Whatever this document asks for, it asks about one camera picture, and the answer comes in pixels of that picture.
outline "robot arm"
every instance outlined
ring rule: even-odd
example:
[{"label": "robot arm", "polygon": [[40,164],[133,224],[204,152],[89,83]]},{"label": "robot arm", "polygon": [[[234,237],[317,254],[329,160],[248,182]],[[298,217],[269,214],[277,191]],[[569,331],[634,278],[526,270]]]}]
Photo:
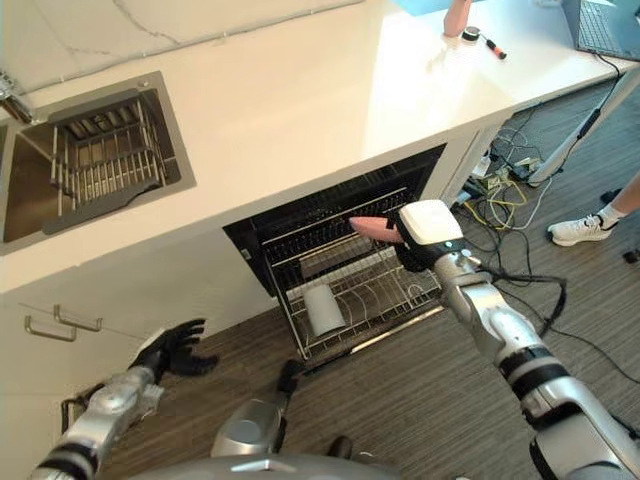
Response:
[{"label": "robot arm", "polygon": [[[358,222],[352,224],[359,230]],[[462,231],[446,205],[409,204],[400,209],[395,229],[404,241],[400,260],[414,271],[435,272],[444,301],[518,397],[537,431],[530,453],[543,478],[640,478],[638,446],[505,302],[464,250]],[[600,469],[605,477],[581,477]]]},{"label": "robot arm", "polygon": [[166,371],[203,375],[217,357],[193,355],[204,320],[192,320],[160,332],[143,345],[129,369],[94,393],[89,406],[62,436],[31,479],[91,480],[118,438],[135,422],[155,411],[164,389],[157,386]]}]

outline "dish rack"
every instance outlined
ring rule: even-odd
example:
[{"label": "dish rack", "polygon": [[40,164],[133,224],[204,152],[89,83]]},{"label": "dish rack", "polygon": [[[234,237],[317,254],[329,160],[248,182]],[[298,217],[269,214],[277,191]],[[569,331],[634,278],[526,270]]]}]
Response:
[{"label": "dish rack", "polygon": [[[412,195],[400,188],[261,243],[276,295],[311,366],[352,353],[442,310],[430,272],[406,271],[387,244],[353,231],[353,216],[388,216]],[[314,337],[304,293],[328,285],[346,326]]]},{"label": "dish rack", "polygon": [[141,93],[127,91],[110,105],[61,112],[50,121],[50,184],[58,192],[58,218],[43,225],[45,233],[122,208],[167,184],[166,161],[173,152],[163,154],[158,120]]}]

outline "white sneaker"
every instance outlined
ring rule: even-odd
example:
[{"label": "white sneaker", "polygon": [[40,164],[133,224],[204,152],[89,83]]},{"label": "white sneaker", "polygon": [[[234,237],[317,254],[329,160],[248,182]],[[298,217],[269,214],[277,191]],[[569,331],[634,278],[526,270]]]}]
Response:
[{"label": "white sneaker", "polygon": [[602,223],[600,215],[587,215],[579,220],[554,223],[547,231],[551,233],[553,243],[570,247],[578,242],[598,242],[608,238],[617,223],[609,228],[602,228]]}]

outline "laptop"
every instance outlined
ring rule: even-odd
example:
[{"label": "laptop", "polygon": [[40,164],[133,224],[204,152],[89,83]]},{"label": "laptop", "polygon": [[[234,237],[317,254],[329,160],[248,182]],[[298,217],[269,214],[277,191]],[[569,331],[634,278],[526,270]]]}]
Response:
[{"label": "laptop", "polygon": [[585,0],[564,0],[562,8],[577,50],[640,61],[640,8]]}]

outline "drawer handle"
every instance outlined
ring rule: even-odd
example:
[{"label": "drawer handle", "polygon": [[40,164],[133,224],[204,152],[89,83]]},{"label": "drawer handle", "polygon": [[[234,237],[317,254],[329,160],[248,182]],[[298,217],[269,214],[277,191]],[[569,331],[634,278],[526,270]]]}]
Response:
[{"label": "drawer handle", "polygon": [[66,318],[62,318],[60,315],[60,305],[56,304],[53,306],[53,318],[56,322],[61,323],[62,325],[68,325],[69,327],[81,328],[82,330],[89,330],[90,332],[99,332],[102,330],[102,319],[96,318],[96,326],[93,327],[91,325],[85,325],[83,323],[73,322]]},{"label": "drawer handle", "polygon": [[71,329],[68,337],[65,337],[64,335],[57,335],[55,333],[43,332],[42,330],[36,330],[31,325],[31,315],[27,315],[24,317],[24,329],[31,335],[53,338],[54,340],[62,340],[63,342],[75,342],[78,333],[75,327]]}]

